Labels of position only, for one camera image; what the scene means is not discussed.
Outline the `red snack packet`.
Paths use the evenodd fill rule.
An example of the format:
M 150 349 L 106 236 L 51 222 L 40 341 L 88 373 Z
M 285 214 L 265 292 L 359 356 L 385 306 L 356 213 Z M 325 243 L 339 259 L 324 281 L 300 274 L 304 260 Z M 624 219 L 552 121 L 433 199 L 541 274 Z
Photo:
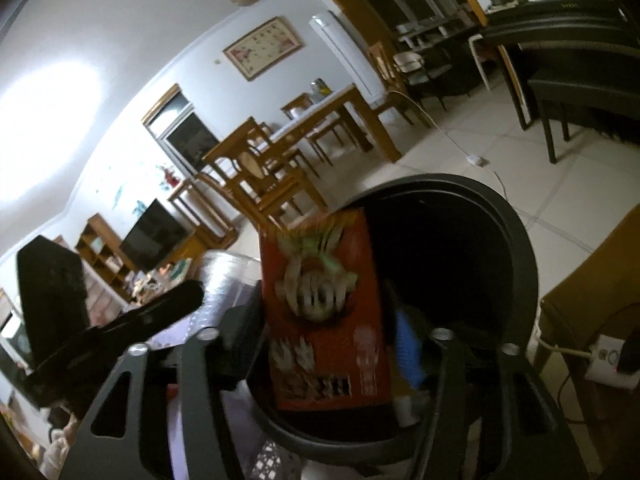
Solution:
M 390 402 L 390 361 L 359 209 L 259 234 L 270 376 L 285 411 Z

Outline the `black round trash bin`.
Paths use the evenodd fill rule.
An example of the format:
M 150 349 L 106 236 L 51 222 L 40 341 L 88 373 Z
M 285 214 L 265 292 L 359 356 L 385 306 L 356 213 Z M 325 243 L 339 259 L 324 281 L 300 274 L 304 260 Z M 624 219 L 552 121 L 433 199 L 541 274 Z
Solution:
M 393 180 L 332 214 L 352 209 L 364 213 L 369 230 L 392 398 L 364 408 L 281 410 L 266 322 L 248 376 L 259 423 L 299 454 L 346 464 L 406 458 L 424 443 L 435 455 L 458 455 L 479 424 L 486 458 L 503 467 L 525 445 L 536 413 L 524 351 L 538 275 L 521 219 L 492 188 L 455 174 Z M 397 311 L 421 343 L 419 389 L 396 361 Z

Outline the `purple floral tablecloth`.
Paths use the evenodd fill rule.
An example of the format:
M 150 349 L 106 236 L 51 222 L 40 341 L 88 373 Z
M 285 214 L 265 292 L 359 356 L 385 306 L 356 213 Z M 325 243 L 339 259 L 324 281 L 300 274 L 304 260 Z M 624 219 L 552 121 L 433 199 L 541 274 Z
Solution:
M 168 445 L 176 479 L 247 479 L 266 437 L 252 414 L 244 380 L 220 390 L 209 367 L 209 351 L 224 314 L 260 304 L 260 269 L 255 259 L 206 252 L 193 277 L 204 288 L 201 307 L 157 341 L 177 344 L 177 382 L 169 387 Z

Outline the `wooden bookshelf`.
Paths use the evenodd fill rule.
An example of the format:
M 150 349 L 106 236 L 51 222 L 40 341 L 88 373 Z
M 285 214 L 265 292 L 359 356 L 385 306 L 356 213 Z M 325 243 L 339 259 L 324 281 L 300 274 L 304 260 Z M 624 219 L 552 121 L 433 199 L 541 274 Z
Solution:
M 122 300 L 130 302 L 136 265 L 120 248 L 122 239 L 100 214 L 90 217 L 75 245 L 76 252 Z

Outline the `tall wooden plant stand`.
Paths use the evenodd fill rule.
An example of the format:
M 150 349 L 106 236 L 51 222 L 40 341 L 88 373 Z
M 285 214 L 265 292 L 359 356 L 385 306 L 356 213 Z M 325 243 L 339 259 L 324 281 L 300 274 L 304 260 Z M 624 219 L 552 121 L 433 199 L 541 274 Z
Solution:
M 168 202 L 208 248 L 228 249 L 238 240 L 238 229 L 193 180 L 178 184 Z

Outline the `black flat television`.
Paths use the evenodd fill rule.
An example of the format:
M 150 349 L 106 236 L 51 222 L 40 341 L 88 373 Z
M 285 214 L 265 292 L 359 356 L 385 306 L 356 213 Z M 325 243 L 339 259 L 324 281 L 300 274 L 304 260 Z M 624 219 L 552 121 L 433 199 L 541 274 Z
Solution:
M 119 249 L 139 269 L 155 269 L 190 232 L 158 200 L 138 219 Z

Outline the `wooden dining chair front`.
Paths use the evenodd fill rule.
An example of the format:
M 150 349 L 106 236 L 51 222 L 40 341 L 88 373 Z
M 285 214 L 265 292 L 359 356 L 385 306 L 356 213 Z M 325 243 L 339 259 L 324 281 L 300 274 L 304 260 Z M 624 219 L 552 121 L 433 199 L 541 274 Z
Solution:
M 295 201 L 299 194 L 307 195 L 320 211 L 328 210 L 306 172 L 289 164 L 275 148 L 256 120 L 248 118 L 203 155 L 203 164 L 214 174 L 198 175 L 258 229 L 286 230 L 288 208 L 304 214 Z

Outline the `wooden dining chair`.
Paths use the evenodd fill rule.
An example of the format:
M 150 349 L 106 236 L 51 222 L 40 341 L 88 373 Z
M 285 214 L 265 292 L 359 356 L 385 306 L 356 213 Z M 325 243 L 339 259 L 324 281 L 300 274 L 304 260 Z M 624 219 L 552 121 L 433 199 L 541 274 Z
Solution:
M 288 208 L 304 214 L 295 201 L 299 194 L 307 195 L 320 211 L 328 210 L 306 172 L 289 164 L 275 148 L 256 120 L 248 118 L 203 155 L 203 164 L 214 174 L 198 175 L 258 229 L 286 230 Z
M 384 96 L 371 105 L 375 114 L 382 115 L 389 110 L 396 110 L 409 125 L 412 125 L 413 121 L 407 115 L 408 110 L 411 110 L 423 125 L 431 125 L 423 113 L 422 99 L 415 91 L 407 89 L 393 59 L 387 55 L 382 41 L 369 47 L 368 57 L 384 87 Z

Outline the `white power strip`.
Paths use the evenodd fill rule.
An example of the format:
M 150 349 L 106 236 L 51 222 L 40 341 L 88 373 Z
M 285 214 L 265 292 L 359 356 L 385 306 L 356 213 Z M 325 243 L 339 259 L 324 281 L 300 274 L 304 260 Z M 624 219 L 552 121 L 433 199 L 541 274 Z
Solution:
M 613 388 L 634 390 L 639 385 L 639 373 L 624 374 L 617 369 L 623 350 L 623 339 L 600 335 L 592 347 L 585 380 Z

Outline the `white floor charger adapter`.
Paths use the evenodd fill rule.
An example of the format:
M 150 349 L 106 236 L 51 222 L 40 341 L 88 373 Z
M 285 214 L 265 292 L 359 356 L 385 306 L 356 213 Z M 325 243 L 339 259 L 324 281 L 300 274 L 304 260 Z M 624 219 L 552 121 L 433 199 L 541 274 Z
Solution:
M 466 160 L 469 164 L 477 167 L 485 167 L 488 164 L 488 160 L 478 155 L 468 155 Z

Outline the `wooden dining chair right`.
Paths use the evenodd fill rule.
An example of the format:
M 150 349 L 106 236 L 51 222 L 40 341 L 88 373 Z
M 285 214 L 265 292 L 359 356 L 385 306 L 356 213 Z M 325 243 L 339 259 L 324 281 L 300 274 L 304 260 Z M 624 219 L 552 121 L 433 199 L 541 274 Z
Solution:
M 411 110 L 423 125 L 431 125 L 423 113 L 422 99 L 415 91 L 407 89 L 393 59 L 387 55 L 382 41 L 369 47 L 368 57 L 384 87 L 384 96 L 371 105 L 375 114 L 382 115 L 389 110 L 396 110 L 409 125 L 412 125 L 413 121 L 407 115 L 408 110 Z

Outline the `metal kettle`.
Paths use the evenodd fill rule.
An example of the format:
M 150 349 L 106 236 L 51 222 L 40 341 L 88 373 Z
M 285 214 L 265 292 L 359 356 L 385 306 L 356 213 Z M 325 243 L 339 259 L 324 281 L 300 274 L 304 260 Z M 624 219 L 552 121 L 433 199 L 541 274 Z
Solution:
M 326 85 L 326 83 L 321 79 L 317 78 L 310 83 L 312 93 L 315 96 L 321 96 L 324 99 L 326 96 L 329 96 L 332 93 L 332 90 Z

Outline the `white standing air conditioner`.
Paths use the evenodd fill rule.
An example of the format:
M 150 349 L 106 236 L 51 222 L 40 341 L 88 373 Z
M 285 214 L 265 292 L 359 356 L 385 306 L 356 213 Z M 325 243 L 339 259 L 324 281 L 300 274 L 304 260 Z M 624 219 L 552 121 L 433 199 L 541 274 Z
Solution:
M 309 24 L 341 62 L 366 101 L 372 104 L 381 99 L 385 90 L 380 77 L 336 16 L 323 11 L 314 14 Z

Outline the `white plastic chair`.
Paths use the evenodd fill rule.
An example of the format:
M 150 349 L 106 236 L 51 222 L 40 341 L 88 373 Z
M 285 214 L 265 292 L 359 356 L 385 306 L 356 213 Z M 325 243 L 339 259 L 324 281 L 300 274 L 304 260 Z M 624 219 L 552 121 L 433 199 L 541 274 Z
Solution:
M 468 46 L 480 79 L 488 92 L 494 88 L 494 79 L 499 71 L 498 53 L 491 47 L 482 34 L 474 34 L 468 39 Z

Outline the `black upright piano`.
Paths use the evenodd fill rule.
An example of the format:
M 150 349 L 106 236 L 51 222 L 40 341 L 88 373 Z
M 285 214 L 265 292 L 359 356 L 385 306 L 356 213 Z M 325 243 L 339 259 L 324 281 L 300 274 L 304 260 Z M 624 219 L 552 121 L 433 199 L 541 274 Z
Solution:
M 483 39 L 500 68 L 516 117 L 540 122 L 549 162 L 558 158 L 551 123 L 639 144 L 639 36 L 611 0 L 526 3 L 489 15 Z

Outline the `framed floral wall picture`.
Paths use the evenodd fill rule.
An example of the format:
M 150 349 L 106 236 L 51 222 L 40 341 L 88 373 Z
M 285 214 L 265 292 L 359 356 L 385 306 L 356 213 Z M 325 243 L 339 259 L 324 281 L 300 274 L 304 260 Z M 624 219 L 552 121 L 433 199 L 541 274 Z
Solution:
M 276 16 L 256 27 L 224 49 L 224 55 L 247 81 L 303 47 L 295 30 Z

